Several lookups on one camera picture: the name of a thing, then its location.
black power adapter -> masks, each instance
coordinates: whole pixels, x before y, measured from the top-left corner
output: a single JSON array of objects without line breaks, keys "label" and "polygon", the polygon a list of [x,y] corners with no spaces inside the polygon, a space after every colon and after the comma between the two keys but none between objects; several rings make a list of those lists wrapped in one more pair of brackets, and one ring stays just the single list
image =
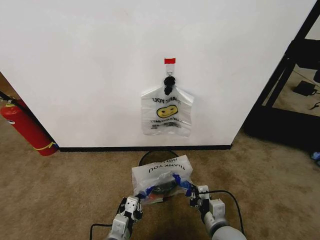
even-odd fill
[{"label": "black power adapter", "polygon": [[309,96],[316,94],[317,90],[315,89],[315,84],[310,82],[301,81],[298,86],[296,86],[293,91],[297,94],[301,94],[303,96]]}]

floor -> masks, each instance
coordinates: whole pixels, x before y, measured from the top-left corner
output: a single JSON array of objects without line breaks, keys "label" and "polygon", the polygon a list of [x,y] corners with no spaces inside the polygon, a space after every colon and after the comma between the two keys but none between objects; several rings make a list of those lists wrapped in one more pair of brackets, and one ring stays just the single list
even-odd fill
[{"label": "floor", "polygon": [[279,97],[275,101],[273,107],[294,111],[303,114],[320,116],[320,108],[310,110],[316,103],[320,102],[320,94],[303,96],[293,92],[293,89],[298,86],[300,81],[305,81],[315,85],[315,89],[320,92],[320,83],[315,82],[314,75],[316,71],[312,69],[300,68],[296,65],[289,80],[282,89]]},{"label": "floor", "polygon": [[[293,100],[288,101],[283,107],[292,108]],[[131,168],[145,154],[57,152],[42,157],[3,118],[0,133],[0,239],[6,240],[89,239],[90,225],[112,223],[122,197],[132,193]],[[188,156],[195,184],[236,196],[248,240],[319,239],[320,167],[307,152],[240,131],[231,150],[177,154]],[[225,202],[230,225],[239,229],[232,199],[213,197]],[[145,206],[132,239],[209,239],[188,202],[178,195]],[[97,228],[93,239],[103,240],[107,233]]]}]

black metal frame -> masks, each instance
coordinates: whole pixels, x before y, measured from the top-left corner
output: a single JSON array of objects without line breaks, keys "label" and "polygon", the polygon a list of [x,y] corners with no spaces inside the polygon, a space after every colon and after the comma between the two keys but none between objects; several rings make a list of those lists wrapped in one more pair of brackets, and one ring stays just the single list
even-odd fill
[{"label": "black metal frame", "polygon": [[[317,21],[319,15],[320,15],[320,0],[317,0],[310,14],[304,21],[303,25],[301,26],[299,32],[297,33],[293,41],[296,42],[296,41],[304,40],[308,35],[308,33],[310,32],[313,25],[315,24],[315,22]],[[270,77],[270,80],[264,87],[261,95],[259,96],[258,100],[254,105],[254,108],[261,106],[263,104],[263,102],[271,92],[272,88],[276,84],[272,94],[270,95],[269,100],[266,103],[266,107],[272,108],[279,94],[281,93],[282,89],[286,85],[291,73],[293,72],[296,66],[294,59],[290,57],[289,48],[290,46],[288,47],[288,50],[285,52],[280,63],[278,64],[272,76]]]},{"label": "black metal frame", "polygon": [[[319,15],[320,0],[317,0],[246,118],[243,129],[247,134],[310,152],[320,152],[320,144],[316,141],[317,136],[320,136],[320,128],[317,127],[319,116],[273,108],[296,64],[311,69],[320,68],[318,55],[315,54],[319,51],[319,41],[306,39]],[[315,58],[309,56],[309,50]],[[263,106],[272,89],[273,92]]]}]

red tape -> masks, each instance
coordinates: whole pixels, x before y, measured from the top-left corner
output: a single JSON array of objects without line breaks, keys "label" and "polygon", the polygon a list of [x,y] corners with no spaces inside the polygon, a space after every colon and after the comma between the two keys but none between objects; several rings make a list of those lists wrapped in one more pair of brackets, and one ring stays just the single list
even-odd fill
[{"label": "red tape", "polygon": [[176,63],[176,58],[165,58],[164,59],[164,64],[175,64]]}]

white plastic bag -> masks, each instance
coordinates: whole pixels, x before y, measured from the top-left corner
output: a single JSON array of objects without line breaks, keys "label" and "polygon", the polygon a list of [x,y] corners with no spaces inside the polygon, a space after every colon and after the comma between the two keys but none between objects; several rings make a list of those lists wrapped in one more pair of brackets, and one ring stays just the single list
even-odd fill
[{"label": "white plastic bag", "polygon": [[192,171],[186,155],[133,167],[133,194],[144,196],[143,204],[162,202],[163,198],[184,193],[188,189],[184,183],[191,183]]},{"label": "white plastic bag", "polygon": [[162,86],[141,96],[142,130],[145,135],[177,134],[188,137],[191,133],[191,108],[194,97],[170,86]]}]

